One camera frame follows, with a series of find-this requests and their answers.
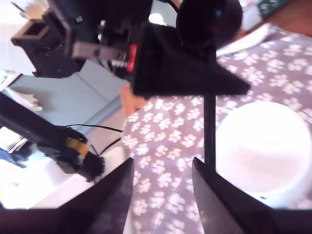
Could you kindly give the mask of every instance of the yellow tape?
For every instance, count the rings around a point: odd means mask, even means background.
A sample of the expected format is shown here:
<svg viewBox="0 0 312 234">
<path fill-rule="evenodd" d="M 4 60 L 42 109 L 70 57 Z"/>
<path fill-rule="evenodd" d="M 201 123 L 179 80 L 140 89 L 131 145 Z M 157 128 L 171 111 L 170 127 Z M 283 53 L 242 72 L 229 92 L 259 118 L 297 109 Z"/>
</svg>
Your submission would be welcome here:
<svg viewBox="0 0 312 234">
<path fill-rule="evenodd" d="M 88 153 L 88 147 L 86 144 L 82 143 L 77 139 L 73 139 L 71 137 L 67 138 L 66 146 L 69 148 L 73 148 L 77 152 L 81 153 L 84 157 L 86 157 Z"/>
</svg>

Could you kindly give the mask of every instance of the gray patterned cloth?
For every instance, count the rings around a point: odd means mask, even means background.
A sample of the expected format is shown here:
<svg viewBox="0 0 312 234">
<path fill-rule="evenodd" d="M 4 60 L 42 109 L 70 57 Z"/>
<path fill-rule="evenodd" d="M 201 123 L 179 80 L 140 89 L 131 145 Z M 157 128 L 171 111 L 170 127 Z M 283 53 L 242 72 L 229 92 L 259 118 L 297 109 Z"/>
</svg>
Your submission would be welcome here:
<svg viewBox="0 0 312 234">
<path fill-rule="evenodd" d="M 219 59 L 252 89 L 218 97 L 217 127 L 235 108 L 255 101 L 284 104 L 312 130 L 312 39 L 272 26 L 260 45 Z M 203 158 L 203 98 L 155 97 L 127 120 L 123 143 L 135 159 L 131 209 L 138 234 L 203 233 L 191 165 Z"/>
</svg>

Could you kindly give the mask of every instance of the black vertical rod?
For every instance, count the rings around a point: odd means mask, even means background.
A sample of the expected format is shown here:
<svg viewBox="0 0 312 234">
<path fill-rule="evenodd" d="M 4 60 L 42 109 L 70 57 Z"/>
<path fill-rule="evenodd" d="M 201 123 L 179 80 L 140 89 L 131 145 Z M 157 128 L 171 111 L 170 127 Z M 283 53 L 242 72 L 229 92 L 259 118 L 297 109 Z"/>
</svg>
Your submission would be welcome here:
<svg viewBox="0 0 312 234">
<path fill-rule="evenodd" d="M 215 96 L 204 96 L 205 164 L 215 170 Z"/>
</svg>

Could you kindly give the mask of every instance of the red label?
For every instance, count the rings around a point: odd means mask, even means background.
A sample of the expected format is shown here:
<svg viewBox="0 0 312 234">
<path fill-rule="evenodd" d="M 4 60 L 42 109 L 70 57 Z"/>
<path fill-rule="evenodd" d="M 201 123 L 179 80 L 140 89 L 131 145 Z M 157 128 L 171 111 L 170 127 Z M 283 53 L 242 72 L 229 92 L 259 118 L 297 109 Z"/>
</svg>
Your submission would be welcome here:
<svg viewBox="0 0 312 234">
<path fill-rule="evenodd" d="M 135 67 L 135 61 L 137 56 L 137 45 L 130 45 L 130 56 L 127 65 L 127 71 L 132 72 Z"/>
</svg>

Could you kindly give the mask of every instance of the black cable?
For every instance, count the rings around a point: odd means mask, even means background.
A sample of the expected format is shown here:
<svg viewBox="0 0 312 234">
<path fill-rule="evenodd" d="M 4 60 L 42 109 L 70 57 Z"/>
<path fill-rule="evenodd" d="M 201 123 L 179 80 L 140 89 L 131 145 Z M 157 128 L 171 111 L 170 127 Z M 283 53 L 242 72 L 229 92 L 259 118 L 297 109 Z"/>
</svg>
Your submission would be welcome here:
<svg viewBox="0 0 312 234">
<path fill-rule="evenodd" d="M 115 145 L 119 141 L 121 141 L 121 137 L 115 140 L 114 142 L 112 142 L 111 144 L 109 144 L 104 150 L 102 150 L 101 153 L 99 153 L 99 155 L 101 156 L 103 153 L 105 153 L 109 148 L 111 148 L 113 145 Z"/>
<path fill-rule="evenodd" d="M 116 128 L 111 128 L 111 127 L 106 127 L 106 126 L 101 126 L 101 125 L 90 125 L 90 124 L 70 124 L 70 125 L 66 125 L 65 127 L 71 127 L 71 126 L 84 126 L 84 127 L 95 127 L 95 128 L 103 128 L 103 129 L 107 129 L 107 130 L 111 130 L 111 131 L 115 131 L 115 132 L 119 132 L 122 133 L 122 130 L 120 129 L 116 129 Z"/>
<path fill-rule="evenodd" d="M 179 8 L 173 3 L 171 0 L 166 0 L 166 2 L 171 5 L 171 7 L 175 10 L 176 13 L 179 12 Z"/>
<path fill-rule="evenodd" d="M 94 148 L 93 144 L 91 144 L 91 148 L 94 150 L 94 152 L 96 153 L 96 155 L 99 157 L 99 154 L 98 154 L 97 150 Z"/>
</svg>

